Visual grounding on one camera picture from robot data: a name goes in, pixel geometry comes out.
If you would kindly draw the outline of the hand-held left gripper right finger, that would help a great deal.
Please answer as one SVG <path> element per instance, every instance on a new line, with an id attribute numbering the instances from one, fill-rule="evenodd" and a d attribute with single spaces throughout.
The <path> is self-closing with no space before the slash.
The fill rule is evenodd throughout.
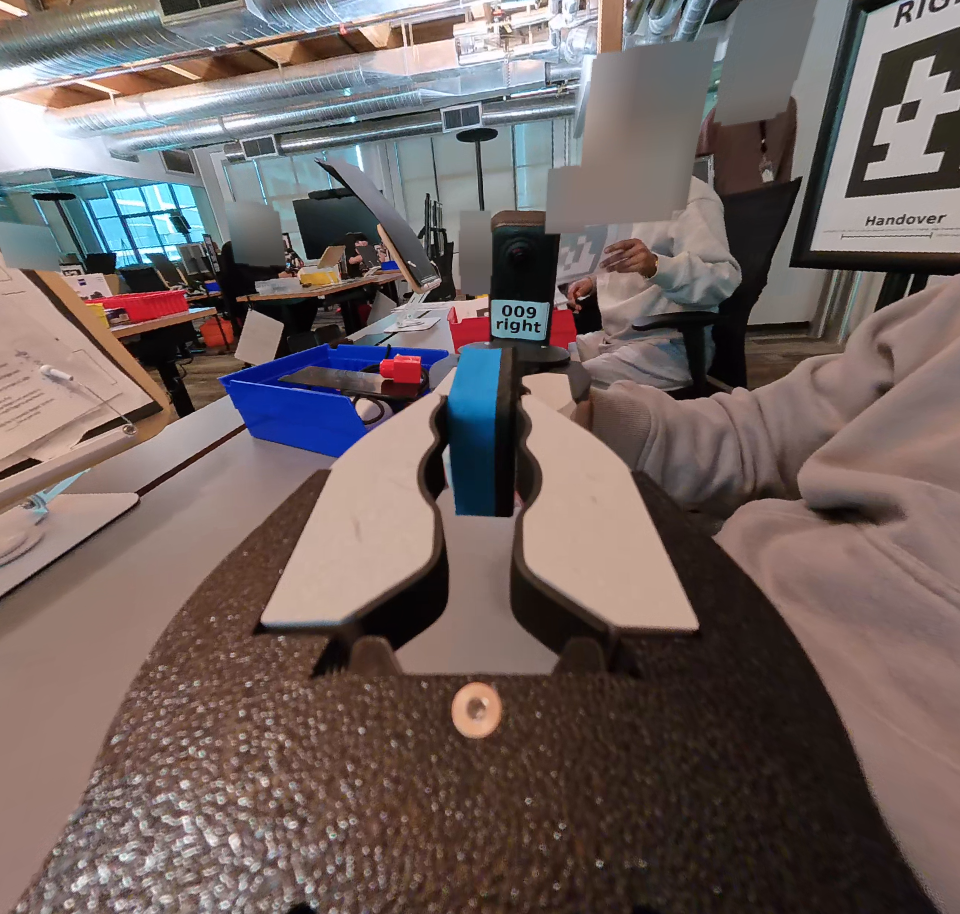
<path id="1" fill-rule="evenodd" d="M 531 393 L 520 398 L 517 433 L 522 505 L 510 608 L 518 623 L 534 637 L 696 634 L 630 466 Z"/>

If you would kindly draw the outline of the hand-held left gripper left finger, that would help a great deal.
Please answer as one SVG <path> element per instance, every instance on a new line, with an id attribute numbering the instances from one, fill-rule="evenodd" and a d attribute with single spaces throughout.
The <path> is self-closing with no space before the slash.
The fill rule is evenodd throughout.
<path id="1" fill-rule="evenodd" d="M 427 393 L 331 465 L 260 616 L 264 629 L 345 630 L 438 568 L 446 405 Z"/>

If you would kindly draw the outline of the blue and black block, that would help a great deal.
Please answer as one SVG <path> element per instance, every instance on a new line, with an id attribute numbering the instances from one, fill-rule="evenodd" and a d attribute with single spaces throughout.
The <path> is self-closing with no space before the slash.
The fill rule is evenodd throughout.
<path id="1" fill-rule="evenodd" d="M 446 397 L 450 486 L 459 516 L 513 515 L 518 392 L 511 348 L 462 350 Z"/>

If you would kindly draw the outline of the blue plastic bin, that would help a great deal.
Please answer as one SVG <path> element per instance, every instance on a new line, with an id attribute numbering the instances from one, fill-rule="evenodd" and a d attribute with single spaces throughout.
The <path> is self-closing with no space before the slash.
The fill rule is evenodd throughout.
<path id="1" fill-rule="evenodd" d="M 379 363 L 396 354 L 421 357 L 419 385 L 393 383 L 392 393 L 366 397 L 278 382 L 281 376 L 311 365 L 379 373 Z M 366 433 L 427 393 L 432 365 L 448 355 L 445 350 L 429 347 L 322 344 L 236 371 L 221 383 L 253 437 L 339 457 Z"/>

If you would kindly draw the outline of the person's right forearm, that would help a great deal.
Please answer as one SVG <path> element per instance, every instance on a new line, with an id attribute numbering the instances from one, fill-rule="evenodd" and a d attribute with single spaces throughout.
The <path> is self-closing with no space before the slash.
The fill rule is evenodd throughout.
<path id="1" fill-rule="evenodd" d="M 589 430 L 674 500 L 728 511 L 802 500 L 875 521 L 958 520 L 958 277 L 864 320 L 841 353 L 691 400 L 626 381 Z"/>

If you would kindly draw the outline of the grey desk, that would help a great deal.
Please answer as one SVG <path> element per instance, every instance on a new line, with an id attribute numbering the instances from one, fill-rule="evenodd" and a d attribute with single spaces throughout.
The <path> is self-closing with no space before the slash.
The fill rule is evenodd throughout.
<path id="1" fill-rule="evenodd" d="M 544 686 L 312 679 L 322 638 L 253 636 L 319 454 L 240 434 L 2 599 L 2 911 L 560 909 L 593 872 L 546 756 Z M 27 899 L 21 901 L 22 895 Z"/>

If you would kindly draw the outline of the red storage bin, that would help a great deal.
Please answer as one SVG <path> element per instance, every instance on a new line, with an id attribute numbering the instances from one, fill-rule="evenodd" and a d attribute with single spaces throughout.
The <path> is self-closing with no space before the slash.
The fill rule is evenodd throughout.
<path id="1" fill-rule="evenodd" d="M 456 301 L 447 312 L 453 351 L 459 353 L 467 344 L 486 342 L 491 339 L 491 318 L 487 299 L 481 298 L 477 307 L 471 301 Z M 573 313 L 568 308 L 553 309 L 549 343 L 567 348 L 577 338 Z"/>
<path id="2" fill-rule="evenodd" d="M 84 301 L 89 307 L 102 308 L 110 325 L 144 323 L 166 316 L 188 313 L 189 303 L 183 291 L 155 291 L 98 296 Z"/>

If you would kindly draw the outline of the marker print paper sheet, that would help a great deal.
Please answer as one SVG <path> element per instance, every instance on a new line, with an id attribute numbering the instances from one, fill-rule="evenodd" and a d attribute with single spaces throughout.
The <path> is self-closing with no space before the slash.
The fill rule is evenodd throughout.
<path id="1" fill-rule="evenodd" d="M 558 242 L 557 287 L 563 293 L 570 284 L 592 276 L 605 249 L 635 236 L 633 224 L 590 225 L 580 232 L 563 233 Z"/>

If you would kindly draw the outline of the black floor lamp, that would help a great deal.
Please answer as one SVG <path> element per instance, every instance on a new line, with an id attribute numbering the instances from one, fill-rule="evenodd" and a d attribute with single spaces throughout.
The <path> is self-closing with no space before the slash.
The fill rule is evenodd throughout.
<path id="1" fill-rule="evenodd" d="M 475 177 L 478 210 L 486 211 L 485 186 L 484 186 L 484 166 L 483 166 L 483 146 L 495 140 L 498 137 L 498 130 L 487 126 L 477 126 L 473 128 L 461 129 L 456 132 L 455 138 L 458 142 L 471 146 L 474 152 Z"/>
<path id="2" fill-rule="evenodd" d="M 83 246 L 81 241 L 78 238 L 78 234 L 75 230 L 74 225 L 69 217 L 66 204 L 72 203 L 77 200 L 76 195 L 68 192 L 61 191 L 43 191 L 43 192 L 34 192 L 31 195 L 31 199 L 40 204 L 51 204 L 55 206 L 57 213 L 61 218 L 61 223 L 66 229 L 67 234 L 69 235 L 70 241 L 73 245 L 72 251 L 78 256 L 83 253 Z"/>

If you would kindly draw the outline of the background wooden table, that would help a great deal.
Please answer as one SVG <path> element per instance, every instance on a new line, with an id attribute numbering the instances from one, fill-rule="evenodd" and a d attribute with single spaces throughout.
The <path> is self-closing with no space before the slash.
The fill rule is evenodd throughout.
<path id="1" fill-rule="evenodd" d="M 110 328 L 115 338 L 133 344 L 134 357 L 143 366 L 156 370 L 178 418 L 196 409 L 177 365 L 177 353 L 186 337 L 184 326 L 216 316 L 215 308 L 199 307 Z"/>
<path id="2" fill-rule="evenodd" d="M 378 272 L 346 282 L 311 287 L 303 291 L 266 295 L 254 293 L 239 296 L 236 303 L 247 304 L 248 306 L 282 305 L 289 307 L 312 300 L 323 301 L 334 299 L 340 303 L 342 299 L 345 299 L 346 313 L 342 314 L 342 320 L 345 333 L 352 335 L 355 332 L 359 332 L 365 326 L 365 323 L 361 322 L 362 319 L 358 313 L 361 292 L 367 288 L 379 288 L 386 285 L 393 286 L 403 281 L 403 275 L 399 270 Z"/>

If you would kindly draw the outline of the small board on white stand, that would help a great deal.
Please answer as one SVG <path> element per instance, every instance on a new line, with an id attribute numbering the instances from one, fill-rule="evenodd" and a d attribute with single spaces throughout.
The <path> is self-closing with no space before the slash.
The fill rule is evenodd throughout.
<path id="1" fill-rule="evenodd" d="M 233 357 L 243 364 L 259 366 L 276 359 L 283 340 L 284 324 L 258 310 L 246 313 Z"/>

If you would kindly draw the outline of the black office chair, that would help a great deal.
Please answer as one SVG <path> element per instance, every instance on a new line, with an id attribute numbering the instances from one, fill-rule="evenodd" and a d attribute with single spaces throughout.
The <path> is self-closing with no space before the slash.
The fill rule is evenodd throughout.
<path id="1" fill-rule="evenodd" d="M 749 318 L 766 287 L 802 183 L 796 177 L 722 198 L 728 246 L 740 265 L 741 282 L 717 311 L 672 312 L 633 323 L 641 334 L 672 331 L 680 335 L 690 382 L 670 391 L 672 398 L 694 400 L 747 386 Z"/>

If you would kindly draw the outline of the printed instruction sheets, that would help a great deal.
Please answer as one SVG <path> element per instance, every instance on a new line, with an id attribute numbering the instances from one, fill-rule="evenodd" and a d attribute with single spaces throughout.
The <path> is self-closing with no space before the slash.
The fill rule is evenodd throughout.
<path id="1" fill-rule="evenodd" d="M 35 272 L 2 267 L 2 469 L 49 462 L 164 410 L 137 362 L 90 317 Z"/>

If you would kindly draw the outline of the framed marker sign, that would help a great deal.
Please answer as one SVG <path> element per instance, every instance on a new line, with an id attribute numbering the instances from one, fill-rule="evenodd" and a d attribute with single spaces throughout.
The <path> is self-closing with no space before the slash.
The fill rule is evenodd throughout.
<path id="1" fill-rule="evenodd" d="M 959 0 L 849 0 L 791 266 L 955 275 Z"/>

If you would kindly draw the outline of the silver ventilation duct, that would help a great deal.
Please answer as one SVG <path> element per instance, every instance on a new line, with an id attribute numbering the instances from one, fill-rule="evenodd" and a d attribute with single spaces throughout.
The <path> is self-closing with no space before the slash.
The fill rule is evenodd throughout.
<path id="1" fill-rule="evenodd" d="M 447 40 L 48 109 L 44 120 L 59 137 L 100 139 L 127 160 L 544 89 L 577 78 L 582 61 L 547 48 L 484 52 L 461 63 Z"/>
<path id="2" fill-rule="evenodd" d="M 85 7 L 2 25 L 8 92 L 86 79 L 114 68 L 164 65 L 261 41 L 462 13 L 465 0 L 251 0 L 197 21 L 164 21 L 156 0 L 90 0 Z"/>

